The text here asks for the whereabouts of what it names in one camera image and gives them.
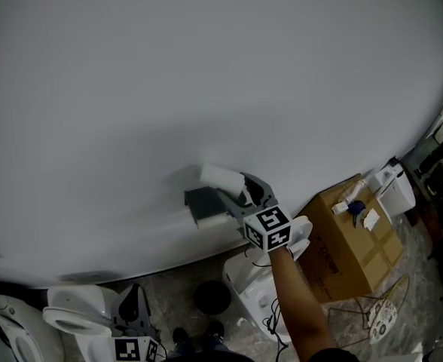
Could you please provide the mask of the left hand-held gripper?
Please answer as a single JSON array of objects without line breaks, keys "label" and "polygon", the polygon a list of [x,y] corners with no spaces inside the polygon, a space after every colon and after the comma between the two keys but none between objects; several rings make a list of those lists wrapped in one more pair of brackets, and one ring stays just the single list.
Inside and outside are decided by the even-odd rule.
[{"label": "left hand-held gripper", "polygon": [[[151,310],[145,289],[134,284],[112,303],[112,338],[115,362],[156,362],[160,331],[150,327]],[[140,328],[127,327],[136,320]]]}]

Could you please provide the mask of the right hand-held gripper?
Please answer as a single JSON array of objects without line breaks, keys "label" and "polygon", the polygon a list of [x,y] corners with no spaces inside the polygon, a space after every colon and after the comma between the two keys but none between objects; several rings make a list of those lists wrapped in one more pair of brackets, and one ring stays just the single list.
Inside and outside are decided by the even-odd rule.
[{"label": "right hand-held gripper", "polygon": [[278,203],[268,183],[250,173],[241,174],[250,198],[244,192],[238,196],[223,189],[216,192],[227,212],[240,224],[242,237],[264,253],[287,245],[292,235],[288,210]]}]

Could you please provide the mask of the person's right forearm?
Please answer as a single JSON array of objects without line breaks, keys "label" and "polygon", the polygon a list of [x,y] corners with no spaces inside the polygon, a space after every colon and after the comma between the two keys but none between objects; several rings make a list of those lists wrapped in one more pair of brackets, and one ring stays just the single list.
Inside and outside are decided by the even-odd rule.
[{"label": "person's right forearm", "polygon": [[335,339],[319,301],[285,247],[269,252],[280,311],[300,362],[335,348]]}]

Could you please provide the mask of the white toilet with open seat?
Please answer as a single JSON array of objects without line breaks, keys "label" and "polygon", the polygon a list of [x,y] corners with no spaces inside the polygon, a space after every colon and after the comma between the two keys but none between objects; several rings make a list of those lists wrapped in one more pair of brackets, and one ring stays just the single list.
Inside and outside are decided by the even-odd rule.
[{"label": "white toilet with open seat", "polygon": [[112,335],[111,306],[117,298],[115,291],[94,284],[51,287],[42,317],[57,330],[73,335],[85,362],[93,362],[88,345],[96,337]]}]

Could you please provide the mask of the white smart toilet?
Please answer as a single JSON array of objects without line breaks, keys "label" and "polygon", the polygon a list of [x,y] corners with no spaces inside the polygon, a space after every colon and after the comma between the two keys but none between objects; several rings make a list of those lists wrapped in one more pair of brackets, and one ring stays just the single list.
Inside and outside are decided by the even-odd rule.
[{"label": "white smart toilet", "polygon": [[400,162],[392,158],[368,178],[368,187],[389,221],[416,206],[409,178]]}]

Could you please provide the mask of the person's left black shoe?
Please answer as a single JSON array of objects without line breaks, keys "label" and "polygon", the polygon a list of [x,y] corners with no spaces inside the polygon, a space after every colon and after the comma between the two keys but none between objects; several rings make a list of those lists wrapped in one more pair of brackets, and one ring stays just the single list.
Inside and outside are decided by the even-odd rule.
[{"label": "person's left black shoe", "polygon": [[190,339],[187,331],[182,327],[177,327],[174,329],[172,338],[175,345],[187,342]]}]

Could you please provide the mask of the person's black shoe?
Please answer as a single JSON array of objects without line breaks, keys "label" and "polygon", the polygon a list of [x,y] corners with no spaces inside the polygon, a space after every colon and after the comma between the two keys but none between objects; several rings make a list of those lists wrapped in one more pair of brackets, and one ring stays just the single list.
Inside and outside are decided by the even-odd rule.
[{"label": "person's black shoe", "polygon": [[190,339],[187,331],[182,327],[177,327],[174,329],[172,338],[175,345],[187,342]]},{"label": "person's black shoe", "polygon": [[225,336],[225,327],[220,321],[212,321],[207,329],[208,337],[215,337],[220,340],[223,340]]}]

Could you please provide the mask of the black mesh trash bin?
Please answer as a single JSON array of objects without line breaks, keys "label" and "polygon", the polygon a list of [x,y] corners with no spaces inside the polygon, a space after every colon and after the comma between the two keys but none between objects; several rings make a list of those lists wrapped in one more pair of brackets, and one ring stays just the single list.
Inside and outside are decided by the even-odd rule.
[{"label": "black mesh trash bin", "polygon": [[194,304],[204,314],[221,314],[231,305],[231,292],[221,281],[205,281],[194,292]]}]

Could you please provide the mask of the person's black shirt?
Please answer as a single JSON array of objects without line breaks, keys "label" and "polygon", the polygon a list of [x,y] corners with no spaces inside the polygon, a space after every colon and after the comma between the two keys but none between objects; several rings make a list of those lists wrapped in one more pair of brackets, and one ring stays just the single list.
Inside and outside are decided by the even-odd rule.
[{"label": "person's black shirt", "polygon": [[[231,351],[201,351],[191,355],[167,358],[163,362],[255,362],[253,359]],[[360,362],[352,353],[340,348],[318,351],[306,362]]]}]

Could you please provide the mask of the person's right black shoe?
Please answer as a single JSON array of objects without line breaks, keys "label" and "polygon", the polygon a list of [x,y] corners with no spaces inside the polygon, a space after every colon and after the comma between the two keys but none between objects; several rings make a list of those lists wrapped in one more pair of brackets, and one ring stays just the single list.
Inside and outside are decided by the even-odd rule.
[{"label": "person's right black shoe", "polygon": [[225,327],[220,321],[212,321],[207,329],[208,337],[215,337],[220,340],[223,340],[225,336]]}]

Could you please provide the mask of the person's blue jeans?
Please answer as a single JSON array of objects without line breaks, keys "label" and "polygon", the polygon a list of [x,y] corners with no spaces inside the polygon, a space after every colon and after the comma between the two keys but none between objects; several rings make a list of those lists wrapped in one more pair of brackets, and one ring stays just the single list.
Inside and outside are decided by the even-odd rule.
[{"label": "person's blue jeans", "polygon": [[216,336],[202,338],[201,342],[187,338],[175,344],[174,349],[168,353],[168,358],[200,356],[202,353],[213,351],[229,351],[229,349]]}]

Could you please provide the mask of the white rolled tube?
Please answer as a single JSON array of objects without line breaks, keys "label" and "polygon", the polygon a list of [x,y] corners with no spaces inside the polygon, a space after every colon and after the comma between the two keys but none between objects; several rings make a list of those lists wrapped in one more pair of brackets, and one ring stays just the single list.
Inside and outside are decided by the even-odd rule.
[{"label": "white rolled tube", "polygon": [[343,194],[339,198],[339,201],[344,202],[346,204],[350,204],[356,199],[358,194],[367,186],[367,183],[368,181],[366,179],[359,179],[349,188],[344,190]]}]

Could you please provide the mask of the dark blue tool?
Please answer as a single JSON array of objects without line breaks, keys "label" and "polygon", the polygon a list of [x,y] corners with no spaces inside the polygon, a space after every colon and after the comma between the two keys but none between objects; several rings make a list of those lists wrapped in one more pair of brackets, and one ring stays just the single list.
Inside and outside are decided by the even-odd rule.
[{"label": "dark blue tool", "polygon": [[352,216],[354,228],[356,228],[360,224],[362,215],[365,210],[366,206],[360,200],[354,200],[348,204],[348,212]]}]

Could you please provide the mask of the large brown cardboard box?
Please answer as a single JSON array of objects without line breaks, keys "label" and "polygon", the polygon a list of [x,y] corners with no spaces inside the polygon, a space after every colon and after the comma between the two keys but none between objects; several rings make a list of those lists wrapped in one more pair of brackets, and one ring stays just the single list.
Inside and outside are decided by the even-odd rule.
[{"label": "large brown cardboard box", "polygon": [[298,258],[304,276],[321,303],[337,302],[375,292],[397,265],[404,247],[393,225],[374,194],[364,188],[358,199],[366,215],[374,210],[379,216],[369,230],[353,215],[336,215],[332,207],[348,189],[362,178],[357,174],[317,193],[299,212],[312,223],[310,245]]}]

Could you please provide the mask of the black wall paper holder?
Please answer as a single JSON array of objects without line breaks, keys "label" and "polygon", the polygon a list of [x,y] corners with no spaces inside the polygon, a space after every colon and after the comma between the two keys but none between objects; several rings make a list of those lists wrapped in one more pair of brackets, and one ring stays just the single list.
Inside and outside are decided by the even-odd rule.
[{"label": "black wall paper holder", "polygon": [[199,219],[209,216],[225,213],[229,215],[216,190],[208,186],[185,191],[185,206],[188,207],[195,225]]}]

